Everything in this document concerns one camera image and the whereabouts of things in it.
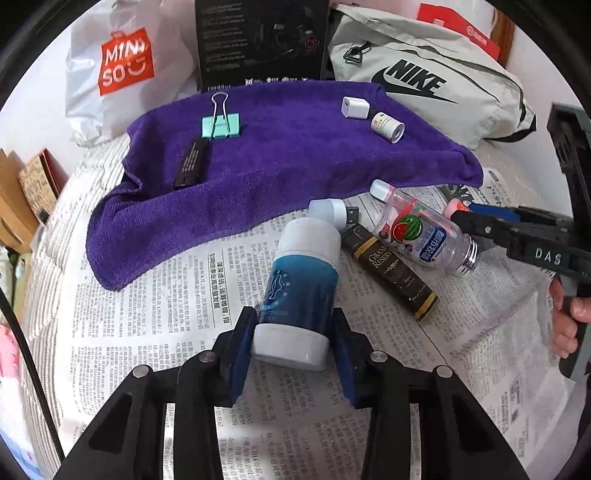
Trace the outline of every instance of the nike swoosh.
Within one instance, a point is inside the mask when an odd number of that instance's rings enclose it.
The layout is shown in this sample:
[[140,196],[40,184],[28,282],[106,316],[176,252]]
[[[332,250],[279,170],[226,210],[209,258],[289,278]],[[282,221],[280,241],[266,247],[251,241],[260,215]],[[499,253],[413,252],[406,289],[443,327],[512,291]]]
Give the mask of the nike swoosh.
[[373,78],[371,79],[372,83],[379,83],[381,86],[384,87],[386,92],[389,93],[400,93],[402,95],[414,95],[418,97],[426,97],[426,98],[433,98],[435,100],[443,100],[444,102],[455,103],[453,100],[449,100],[447,98],[439,97],[435,95],[431,90],[417,90],[416,88],[412,87],[404,87],[402,85],[394,85],[390,83],[384,78],[384,72],[386,69],[380,70],[377,72]]

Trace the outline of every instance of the mint green binder clip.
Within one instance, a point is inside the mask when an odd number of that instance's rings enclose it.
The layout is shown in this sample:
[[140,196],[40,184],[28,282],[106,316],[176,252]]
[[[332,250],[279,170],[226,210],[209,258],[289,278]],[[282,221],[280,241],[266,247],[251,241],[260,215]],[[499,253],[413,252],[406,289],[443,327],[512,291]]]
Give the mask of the mint green binder clip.
[[[226,97],[222,103],[223,115],[217,114],[217,103],[216,96],[225,95]],[[228,94],[226,92],[216,92],[212,95],[213,102],[213,116],[205,116],[201,123],[201,136],[202,138],[214,139],[214,138],[233,138],[240,136],[240,116],[238,113],[226,113],[226,100]]]

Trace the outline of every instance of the purple towel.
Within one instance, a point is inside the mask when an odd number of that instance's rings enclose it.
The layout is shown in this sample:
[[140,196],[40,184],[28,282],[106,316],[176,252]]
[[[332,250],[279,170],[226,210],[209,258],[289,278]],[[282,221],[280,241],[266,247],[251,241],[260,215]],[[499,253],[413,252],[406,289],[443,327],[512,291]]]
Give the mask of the purple towel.
[[[119,290],[167,258],[243,232],[313,199],[347,198],[383,179],[399,187],[442,183],[480,186],[476,157],[388,98],[379,85],[353,82],[260,83],[228,90],[240,137],[213,140],[201,185],[172,185],[211,93],[147,113],[129,127],[121,184],[90,218],[86,252],[104,288]],[[340,113],[344,96],[406,124],[390,144],[369,120]]]

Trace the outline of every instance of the watermelon label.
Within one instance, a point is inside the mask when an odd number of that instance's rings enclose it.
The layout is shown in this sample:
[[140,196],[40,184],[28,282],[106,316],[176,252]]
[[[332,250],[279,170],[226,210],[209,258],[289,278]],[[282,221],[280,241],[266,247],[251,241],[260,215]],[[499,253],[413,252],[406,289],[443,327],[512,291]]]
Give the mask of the watermelon label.
[[429,218],[406,214],[386,222],[378,236],[416,261],[432,264],[445,247],[447,232]]

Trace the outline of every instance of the white plastic bag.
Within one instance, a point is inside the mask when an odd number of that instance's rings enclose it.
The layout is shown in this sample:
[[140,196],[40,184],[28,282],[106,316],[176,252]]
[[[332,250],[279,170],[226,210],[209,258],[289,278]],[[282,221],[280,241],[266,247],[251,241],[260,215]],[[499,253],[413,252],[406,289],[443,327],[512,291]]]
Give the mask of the white plastic bag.
[[90,147],[172,102],[194,70],[161,0],[102,0],[72,25],[66,118]]

